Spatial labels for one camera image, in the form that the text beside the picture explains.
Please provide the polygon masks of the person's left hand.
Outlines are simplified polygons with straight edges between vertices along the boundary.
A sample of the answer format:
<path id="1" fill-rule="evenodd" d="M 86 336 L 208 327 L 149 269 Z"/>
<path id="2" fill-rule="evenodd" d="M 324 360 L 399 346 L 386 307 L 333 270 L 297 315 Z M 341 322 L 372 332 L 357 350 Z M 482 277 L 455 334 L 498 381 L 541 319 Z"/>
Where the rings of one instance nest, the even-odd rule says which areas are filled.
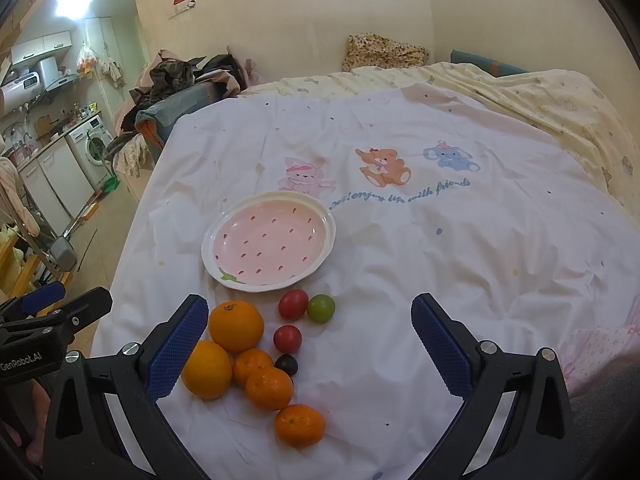
<path id="1" fill-rule="evenodd" d="M 50 398 L 35 379 L 12 386 L 9 399 L 15 412 L 14 422 L 7 422 L 14 443 L 22 448 L 26 458 L 40 466 L 46 434 Z"/>

